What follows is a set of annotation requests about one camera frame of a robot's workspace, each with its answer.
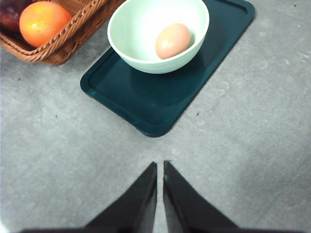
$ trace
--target egg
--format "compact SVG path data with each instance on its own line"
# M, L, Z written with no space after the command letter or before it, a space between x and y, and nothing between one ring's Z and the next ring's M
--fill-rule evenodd
M155 51L161 59L173 57L189 48L190 39L190 31L184 24L171 24L156 38Z

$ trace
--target white bowl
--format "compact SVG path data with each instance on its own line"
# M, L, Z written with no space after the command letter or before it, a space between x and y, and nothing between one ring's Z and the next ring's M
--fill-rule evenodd
M156 38L173 23L188 27L191 46L174 57L160 59ZM112 15L107 34L111 47L130 66L161 74L181 68L197 54L208 25L209 13L202 0L127 0Z

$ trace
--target concrete floor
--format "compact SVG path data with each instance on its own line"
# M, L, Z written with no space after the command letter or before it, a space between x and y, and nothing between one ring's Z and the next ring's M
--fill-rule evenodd
M3 226L84 226L170 159L239 226L311 232L311 1L249 1L255 20L160 138L80 89L109 47L107 24L58 67L1 49ZM161 192L154 232L167 232Z

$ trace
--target tray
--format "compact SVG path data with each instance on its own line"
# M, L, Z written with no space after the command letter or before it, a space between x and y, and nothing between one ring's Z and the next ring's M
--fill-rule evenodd
M82 77L82 90L143 134L167 133L254 18L243 0L203 0L209 29L198 54L167 74L131 68L110 48Z

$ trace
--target woven basket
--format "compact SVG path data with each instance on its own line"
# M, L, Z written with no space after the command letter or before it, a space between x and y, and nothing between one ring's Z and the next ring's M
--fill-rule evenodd
M111 17L124 0L48 0L65 7L72 20L48 43L39 48L28 45L21 35L1 30L1 45L27 62L65 63Z

